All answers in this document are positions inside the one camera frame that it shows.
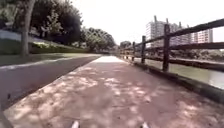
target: wooden fence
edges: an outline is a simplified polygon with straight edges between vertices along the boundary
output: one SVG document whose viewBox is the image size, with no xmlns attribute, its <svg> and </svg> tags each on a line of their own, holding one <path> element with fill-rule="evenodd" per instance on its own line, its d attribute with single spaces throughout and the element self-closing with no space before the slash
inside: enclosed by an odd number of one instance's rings
<svg viewBox="0 0 224 128">
<path fill-rule="evenodd" d="M 206 24 L 200 24 L 195 27 L 182 29 L 173 33 L 170 33 L 170 27 L 168 24 L 164 25 L 164 35 L 156 37 L 154 39 L 146 40 L 145 36 L 142 36 L 142 42 L 135 44 L 133 42 L 132 47 L 121 49 L 120 55 L 125 57 L 132 57 L 134 61 L 135 57 L 141 58 L 141 63 L 145 64 L 146 59 L 162 61 L 162 71 L 167 72 L 169 70 L 169 63 L 182 64 L 187 66 L 193 66 L 198 68 L 212 69 L 218 71 L 224 71 L 223 64 L 212 63 L 208 61 L 195 61 L 195 60 L 186 60 L 186 59 L 173 59 L 170 58 L 171 50 L 187 50 L 187 49 L 224 49 L 224 42 L 210 42 L 210 43 L 192 43 L 185 45 L 170 46 L 170 39 L 172 37 L 182 36 L 186 34 L 191 34 L 207 29 L 213 29 L 224 26 L 224 19 L 212 21 Z M 164 45 L 162 47 L 149 47 L 146 48 L 146 44 L 153 43 L 155 41 L 163 40 Z M 146 52 L 156 52 L 158 50 L 163 51 L 163 58 L 146 56 Z"/>
</svg>

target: shrub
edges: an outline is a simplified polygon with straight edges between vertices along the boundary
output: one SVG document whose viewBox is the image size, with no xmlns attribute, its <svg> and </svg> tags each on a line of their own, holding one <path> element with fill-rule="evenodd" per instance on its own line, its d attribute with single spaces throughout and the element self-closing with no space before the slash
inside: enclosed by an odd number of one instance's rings
<svg viewBox="0 0 224 128">
<path fill-rule="evenodd" d="M 15 55 L 20 53 L 20 42 L 0 39 L 0 55 Z M 43 42 L 29 43 L 29 50 L 32 54 L 41 53 L 86 53 L 86 49 L 72 48 L 63 45 L 47 44 Z"/>
</svg>

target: distant building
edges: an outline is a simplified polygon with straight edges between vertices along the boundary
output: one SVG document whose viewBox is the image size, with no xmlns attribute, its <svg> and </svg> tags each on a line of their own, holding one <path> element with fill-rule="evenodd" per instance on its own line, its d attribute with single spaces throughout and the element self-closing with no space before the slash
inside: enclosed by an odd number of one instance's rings
<svg viewBox="0 0 224 128">
<path fill-rule="evenodd" d="M 181 22 L 179 22 L 179 25 L 177 25 L 175 23 L 169 23 L 168 19 L 166 20 L 166 22 L 158 21 L 156 16 L 154 16 L 154 21 L 149 22 L 146 25 L 146 39 L 149 40 L 164 35 L 165 24 L 169 24 L 170 32 L 176 32 L 181 29 L 185 29 L 185 27 L 181 25 Z M 172 37 L 170 39 L 170 45 L 212 42 L 213 41 L 212 35 L 213 35 L 212 30 L 205 30 L 198 33 Z M 163 40 L 153 42 L 151 46 L 152 47 L 163 46 Z"/>
<path fill-rule="evenodd" d="M 191 41 L 193 43 L 208 43 L 213 42 L 213 30 L 208 29 L 191 34 Z"/>
</svg>

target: tall building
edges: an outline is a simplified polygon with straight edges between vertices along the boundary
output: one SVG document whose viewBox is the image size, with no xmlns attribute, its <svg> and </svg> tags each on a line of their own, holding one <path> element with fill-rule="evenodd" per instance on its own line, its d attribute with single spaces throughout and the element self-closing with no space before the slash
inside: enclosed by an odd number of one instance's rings
<svg viewBox="0 0 224 128">
<path fill-rule="evenodd" d="M 154 16 L 154 21 L 149 22 L 146 25 L 146 39 L 153 39 L 159 36 L 164 35 L 164 25 L 169 24 L 170 32 L 176 32 L 181 29 L 185 29 L 179 22 L 179 25 L 174 23 L 169 23 L 168 19 L 166 22 L 158 21 L 156 16 Z M 182 36 L 172 37 L 170 39 L 170 45 L 182 45 L 182 44 L 190 44 L 190 43 L 204 43 L 204 42 L 212 42 L 213 34 L 212 30 L 205 30 L 198 33 L 186 34 Z M 152 47 L 163 46 L 163 40 L 159 40 L 153 42 L 151 44 Z"/>
<path fill-rule="evenodd" d="M 213 30 L 208 29 L 208 30 L 197 32 L 197 33 L 193 33 L 191 36 L 191 41 L 193 43 L 213 42 Z"/>
</svg>

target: building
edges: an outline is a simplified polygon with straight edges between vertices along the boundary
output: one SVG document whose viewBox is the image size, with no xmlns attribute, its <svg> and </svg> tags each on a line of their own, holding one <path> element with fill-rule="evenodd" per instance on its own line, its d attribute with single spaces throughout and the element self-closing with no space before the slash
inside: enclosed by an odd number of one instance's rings
<svg viewBox="0 0 224 128">
<path fill-rule="evenodd" d="M 171 24 L 168 22 L 168 19 L 166 20 L 166 22 L 158 21 L 156 16 L 154 16 L 154 21 L 149 22 L 146 25 L 146 39 L 149 40 L 149 39 L 153 39 L 153 38 L 164 35 L 165 24 L 169 24 L 170 32 L 176 32 L 181 29 L 184 29 L 184 27 L 181 26 L 181 23 L 179 23 L 179 25 Z M 190 34 L 178 36 L 178 37 L 172 37 L 170 39 L 170 45 L 180 45 L 180 44 L 188 44 L 188 43 L 191 43 Z M 153 42 L 151 46 L 152 47 L 163 46 L 163 40 Z"/>
<path fill-rule="evenodd" d="M 169 23 L 168 19 L 166 22 L 158 21 L 156 16 L 154 16 L 154 21 L 149 22 L 146 25 L 146 39 L 153 39 L 159 36 L 164 35 L 164 25 L 169 24 L 170 32 L 176 32 L 181 29 L 185 29 L 179 22 L 179 25 L 175 23 Z M 170 39 L 170 45 L 183 45 L 183 44 L 190 44 L 190 43 L 205 43 L 205 42 L 212 42 L 213 41 L 213 32 L 212 30 L 205 30 L 198 33 L 193 34 L 186 34 L 182 36 L 172 37 Z M 159 47 L 163 46 L 163 40 L 153 42 L 151 44 L 152 47 Z"/>
<path fill-rule="evenodd" d="M 191 41 L 193 43 L 209 43 L 213 42 L 213 30 L 208 29 L 191 34 Z"/>
</svg>

